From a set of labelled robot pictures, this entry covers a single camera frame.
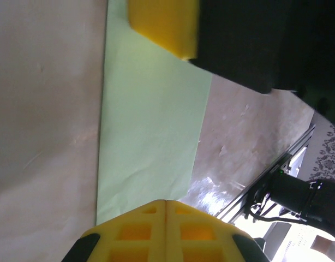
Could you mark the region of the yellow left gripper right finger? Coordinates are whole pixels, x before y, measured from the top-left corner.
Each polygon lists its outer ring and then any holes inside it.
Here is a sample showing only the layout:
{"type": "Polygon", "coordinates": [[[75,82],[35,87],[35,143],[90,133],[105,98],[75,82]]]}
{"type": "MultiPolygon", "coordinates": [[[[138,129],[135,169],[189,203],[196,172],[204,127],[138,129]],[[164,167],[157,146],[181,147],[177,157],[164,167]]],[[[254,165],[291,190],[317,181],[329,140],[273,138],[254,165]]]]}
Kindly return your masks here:
{"type": "Polygon", "coordinates": [[[179,201],[166,202],[167,261],[265,261],[256,241],[236,226],[179,201]]]}

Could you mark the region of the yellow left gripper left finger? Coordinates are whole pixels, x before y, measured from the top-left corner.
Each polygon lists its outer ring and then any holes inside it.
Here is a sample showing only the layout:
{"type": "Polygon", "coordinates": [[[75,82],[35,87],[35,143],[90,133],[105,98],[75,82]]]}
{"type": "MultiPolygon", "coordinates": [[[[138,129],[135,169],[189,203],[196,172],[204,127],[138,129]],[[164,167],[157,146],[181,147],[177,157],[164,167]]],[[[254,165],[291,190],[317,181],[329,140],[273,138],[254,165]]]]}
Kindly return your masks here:
{"type": "Polygon", "coordinates": [[[85,231],[63,261],[165,261],[166,201],[155,200],[85,231]]]}

